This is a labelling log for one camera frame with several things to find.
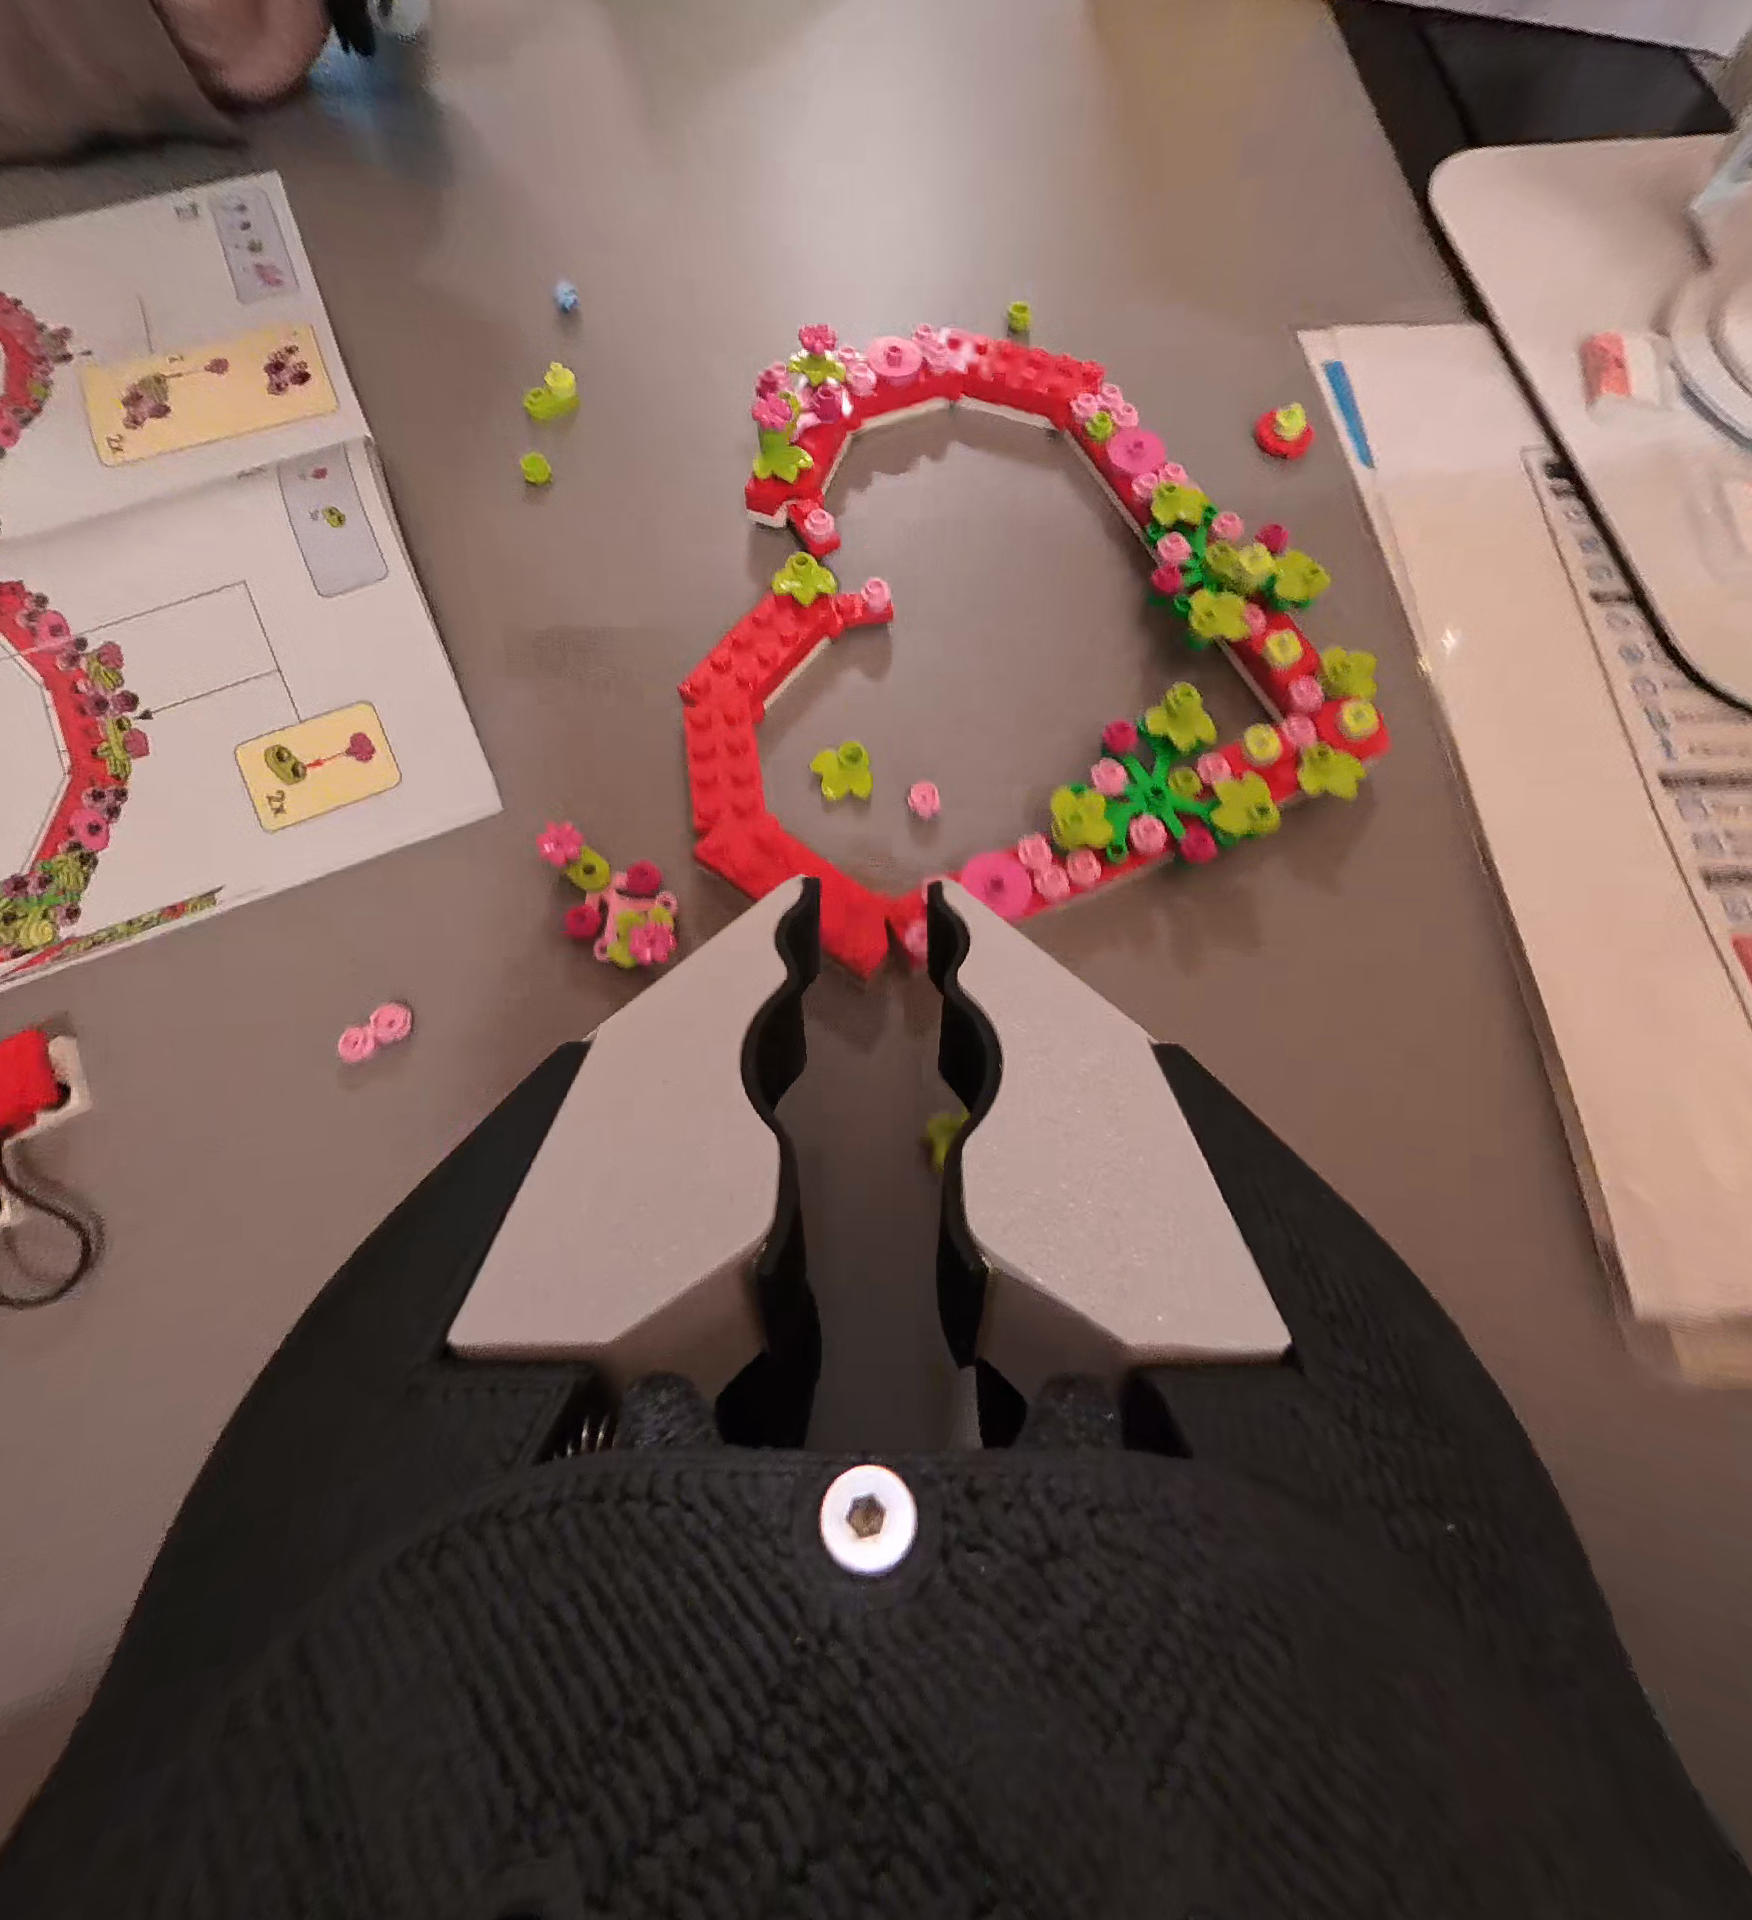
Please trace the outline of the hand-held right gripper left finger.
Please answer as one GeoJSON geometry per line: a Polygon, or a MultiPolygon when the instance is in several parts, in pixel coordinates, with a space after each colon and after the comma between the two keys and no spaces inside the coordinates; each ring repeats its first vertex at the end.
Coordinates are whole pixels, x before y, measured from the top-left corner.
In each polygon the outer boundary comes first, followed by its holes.
{"type": "Polygon", "coordinates": [[[771,885],[581,1049],[447,1332],[458,1359],[675,1373],[732,1443],[803,1443],[821,1314],[778,1103],[804,1070],[821,878],[771,885]]]}

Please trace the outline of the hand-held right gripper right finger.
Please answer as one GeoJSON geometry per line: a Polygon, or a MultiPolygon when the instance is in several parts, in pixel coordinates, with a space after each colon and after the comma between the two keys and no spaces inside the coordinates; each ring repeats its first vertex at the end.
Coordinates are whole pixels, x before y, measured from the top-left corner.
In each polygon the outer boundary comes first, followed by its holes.
{"type": "Polygon", "coordinates": [[[962,885],[930,885],[942,1164],[936,1313],[983,1443],[1049,1376],[1280,1363],[1290,1332],[1163,1049],[962,885]]]}

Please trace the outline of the pink branch piece with flowers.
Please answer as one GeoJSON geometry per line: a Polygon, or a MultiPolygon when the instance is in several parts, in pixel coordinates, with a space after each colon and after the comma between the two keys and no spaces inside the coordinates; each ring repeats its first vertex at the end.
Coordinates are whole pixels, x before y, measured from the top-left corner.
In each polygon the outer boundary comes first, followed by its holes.
{"type": "Polygon", "coordinates": [[[675,895],[653,858],[615,871],[581,827],[545,823],[538,858],[578,895],[557,932],[615,969],[663,969],[675,956],[675,895]]]}

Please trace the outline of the red lego heart frame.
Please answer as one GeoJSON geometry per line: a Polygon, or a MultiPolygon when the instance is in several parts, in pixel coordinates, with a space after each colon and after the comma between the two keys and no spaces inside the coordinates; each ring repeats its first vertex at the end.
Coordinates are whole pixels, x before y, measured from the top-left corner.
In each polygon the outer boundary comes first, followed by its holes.
{"type": "Polygon", "coordinates": [[[1062,433],[1146,553],[1150,605],[1180,619],[1196,655],[1221,655],[1246,683],[1256,722],[1226,741],[1188,683],[1100,728],[1100,761],[1062,785],[1048,827],[977,849],[962,885],[1004,921],[1048,917],[1124,878],[1170,865],[1198,871],[1268,839],[1299,803],[1354,803],[1390,751],[1376,704],[1376,665],[1361,649],[1314,649],[1296,624],[1330,588],[1326,565],[1221,510],[1144,421],[1103,363],[977,336],[914,327],[843,344],[834,327],[803,327],[791,360],[752,385],[752,461],[746,516],[791,535],[791,558],[761,602],[688,673],[688,794],[696,865],[746,900],[791,878],[821,885],[821,951],[869,979],[887,956],[924,959],[924,885],[873,895],[834,871],[766,809],[761,722],[831,642],[881,627],[881,582],[840,588],[825,492],[869,426],[977,409],[1062,433]]]}

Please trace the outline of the person's left forearm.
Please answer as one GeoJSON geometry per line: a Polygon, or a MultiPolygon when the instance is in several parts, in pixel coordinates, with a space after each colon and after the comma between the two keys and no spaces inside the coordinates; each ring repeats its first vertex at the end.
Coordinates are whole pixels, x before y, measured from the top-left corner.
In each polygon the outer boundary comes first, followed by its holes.
{"type": "Polygon", "coordinates": [[[0,0],[0,169],[227,145],[357,27],[323,0],[0,0]]]}

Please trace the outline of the lego instruction booklet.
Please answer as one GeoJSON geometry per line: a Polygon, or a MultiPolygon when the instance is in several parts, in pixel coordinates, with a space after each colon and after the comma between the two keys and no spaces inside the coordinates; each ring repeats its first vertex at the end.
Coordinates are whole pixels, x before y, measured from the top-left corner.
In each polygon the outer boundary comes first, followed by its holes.
{"type": "Polygon", "coordinates": [[[285,183],[0,228],[0,989],[492,813],[285,183]]]}

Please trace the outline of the laminated printed paper sheet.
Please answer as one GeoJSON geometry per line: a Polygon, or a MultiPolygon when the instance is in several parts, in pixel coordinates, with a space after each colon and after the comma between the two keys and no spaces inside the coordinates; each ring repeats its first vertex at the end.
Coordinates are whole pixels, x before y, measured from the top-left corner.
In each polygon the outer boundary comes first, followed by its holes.
{"type": "Polygon", "coordinates": [[[1487,327],[1308,327],[1634,1339],[1752,1386],[1752,715],[1658,637],[1487,327]]]}

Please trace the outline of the wooden book stand white base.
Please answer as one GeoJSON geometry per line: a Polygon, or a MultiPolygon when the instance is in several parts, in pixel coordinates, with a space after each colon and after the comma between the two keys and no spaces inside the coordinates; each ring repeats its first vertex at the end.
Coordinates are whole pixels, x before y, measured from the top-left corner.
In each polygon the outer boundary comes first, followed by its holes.
{"type": "Polygon", "coordinates": [[[1752,98],[1725,139],[1444,157],[1431,207],[1658,633],[1752,710],[1752,98]]]}

